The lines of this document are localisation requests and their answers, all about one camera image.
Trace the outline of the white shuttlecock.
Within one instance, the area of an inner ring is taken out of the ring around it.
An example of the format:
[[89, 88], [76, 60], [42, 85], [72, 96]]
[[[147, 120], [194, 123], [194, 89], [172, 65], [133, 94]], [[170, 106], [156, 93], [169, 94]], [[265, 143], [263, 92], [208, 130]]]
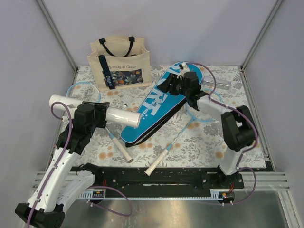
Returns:
[[126, 109], [130, 105], [130, 103], [132, 103], [132, 99], [133, 98], [131, 96], [124, 95], [122, 98], [122, 108]]

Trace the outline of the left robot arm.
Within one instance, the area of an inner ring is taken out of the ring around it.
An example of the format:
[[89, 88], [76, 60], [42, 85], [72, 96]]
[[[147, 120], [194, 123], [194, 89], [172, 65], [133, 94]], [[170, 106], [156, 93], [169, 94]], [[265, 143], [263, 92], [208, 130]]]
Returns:
[[63, 102], [54, 102], [62, 106], [67, 113], [68, 125], [59, 135], [50, 163], [42, 181], [26, 203], [19, 203], [15, 213], [29, 228], [58, 228], [72, 204], [88, 188], [97, 188], [103, 183], [99, 168], [86, 164], [80, 177], [73, 180], [66, 188], [62, 188], [72, 166], [80, 158], [84, 148], [96, 128], [105, 128], [109, 102], [83, 102], [74, 111]]

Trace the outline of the white shuttlecock tube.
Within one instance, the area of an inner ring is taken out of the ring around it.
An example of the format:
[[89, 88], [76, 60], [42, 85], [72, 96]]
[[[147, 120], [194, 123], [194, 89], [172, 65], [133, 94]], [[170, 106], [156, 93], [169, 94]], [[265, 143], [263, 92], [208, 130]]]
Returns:
[[[82, 105], [82, 100], [64, 97], [60, 95], [52, 95], [49, 99], [49, 107], [52, 106], [55, 102], [61, 102], [67, 106], [70, 111], [71, 118], [73, 119], [75, 116], [76, 109]], [[123, 109], [115, 108], [109, 106], [106, 112], [106, 121], [110, 121], [113, 123], [122, 124], [125, 126], [130, 126], [133, 128], [137, 128], [140, 124], [141, 114], [131, 111], [126, 111]]]

